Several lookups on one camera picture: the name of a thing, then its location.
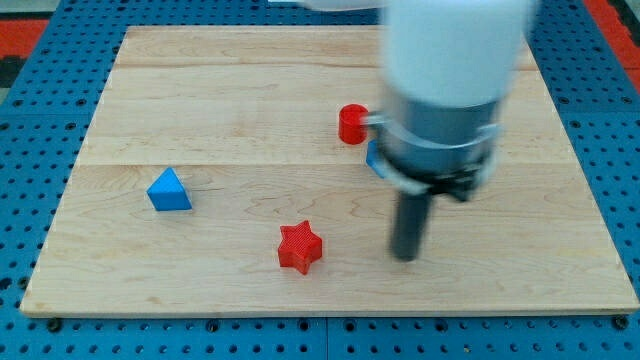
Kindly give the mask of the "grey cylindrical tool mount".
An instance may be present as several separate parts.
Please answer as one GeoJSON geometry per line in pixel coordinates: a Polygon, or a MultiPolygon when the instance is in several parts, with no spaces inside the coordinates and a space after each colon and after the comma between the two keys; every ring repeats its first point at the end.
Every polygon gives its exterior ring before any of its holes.
{"type": "Polygon", "coordinates": [[[438,105],[385,85],[381,109],[366,116],[384,179],[408,194],[468,201],[495,169],[497,104],[438,105]]]}

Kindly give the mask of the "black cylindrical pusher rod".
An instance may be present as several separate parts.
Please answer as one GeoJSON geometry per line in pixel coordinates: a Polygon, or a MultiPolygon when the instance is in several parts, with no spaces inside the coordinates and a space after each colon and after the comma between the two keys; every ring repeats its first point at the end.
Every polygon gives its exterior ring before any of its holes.
{"type": "Polygon", "coordinates": [[[389,250],[396,259],[409,262],[418,257],[431,203],[432,195],[429,193],[398,193],[389,238],[389,250]]]}

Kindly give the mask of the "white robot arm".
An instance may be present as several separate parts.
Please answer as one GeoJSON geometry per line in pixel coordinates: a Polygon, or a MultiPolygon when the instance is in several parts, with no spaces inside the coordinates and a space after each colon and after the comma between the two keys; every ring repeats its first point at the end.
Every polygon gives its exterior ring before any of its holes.
{"type": "Polygon", "coordinates": [[[434,197],[465,202],[494,173],[501,127],[494,118],[510,89],[521,38],[538,4],[525,0],[293,0],[312,11],[377,8],[382,98],[377,112],[339,113],[338,134],[359,144],[398,191],[390,253],[419,255],[434,197]]]}

